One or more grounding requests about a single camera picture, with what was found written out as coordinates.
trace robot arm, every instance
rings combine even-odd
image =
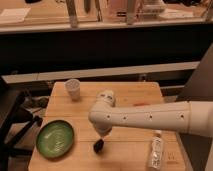
[[[213,102],[175,102],[141,107],[114,107],[112,91],[99,94],[89,120],[103,137],[113,126],[160,129],[213,137]]]

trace small white cup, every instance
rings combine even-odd
[[[80,81],[78,79],[69,79],[65,82],[65,87],[73,101],[80,98]]]

